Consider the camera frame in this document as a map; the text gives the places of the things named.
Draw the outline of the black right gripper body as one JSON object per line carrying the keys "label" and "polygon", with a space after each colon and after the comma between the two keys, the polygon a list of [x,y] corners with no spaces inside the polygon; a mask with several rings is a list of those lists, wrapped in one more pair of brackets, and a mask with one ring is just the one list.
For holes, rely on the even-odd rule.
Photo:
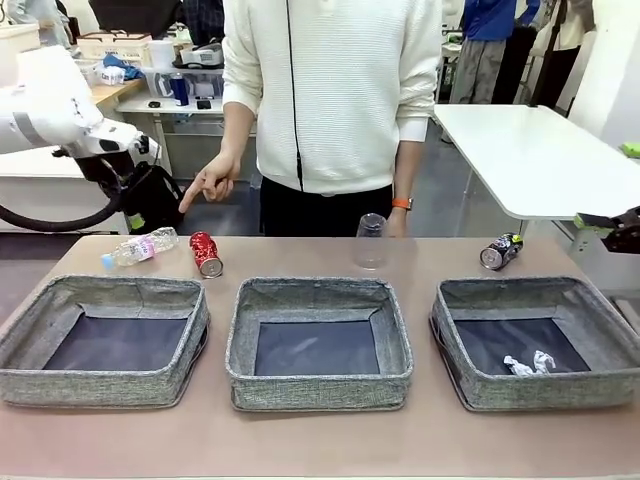
{"label": "black right gripper body", "polygon": [[608,218],[610,233],[602,240],[611,253],[640,253],[640,208]]}

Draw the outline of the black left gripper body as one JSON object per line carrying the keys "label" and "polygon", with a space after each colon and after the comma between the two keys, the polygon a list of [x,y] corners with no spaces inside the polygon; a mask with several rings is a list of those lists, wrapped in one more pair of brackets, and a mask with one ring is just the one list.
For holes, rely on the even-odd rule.
{"label": "black left gripper body", "polygon": [[109,199],[119,197],[126,190],[135,168],[128,152],[77,158],[75,162],[84,178],[96,183]]}

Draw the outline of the person's right hand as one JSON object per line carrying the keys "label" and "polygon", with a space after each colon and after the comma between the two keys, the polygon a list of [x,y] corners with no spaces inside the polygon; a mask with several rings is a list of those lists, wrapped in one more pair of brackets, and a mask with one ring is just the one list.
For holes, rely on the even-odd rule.
{"label": "person's right hand", "polygon": [[207,202],[225,200],[240,173],[241,158],[233,153],[220,152],[195,177],[184,192],[179,212],[186,213],[199,195]]}

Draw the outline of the person's left hand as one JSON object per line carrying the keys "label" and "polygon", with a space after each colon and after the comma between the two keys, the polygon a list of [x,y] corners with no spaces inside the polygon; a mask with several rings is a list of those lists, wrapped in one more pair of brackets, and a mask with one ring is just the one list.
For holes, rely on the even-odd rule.
{"label": "person's left hand", "polygon": [[394,207],[387,218],[386,235],[390,238],[404,238],[407,234],[408,211]]}

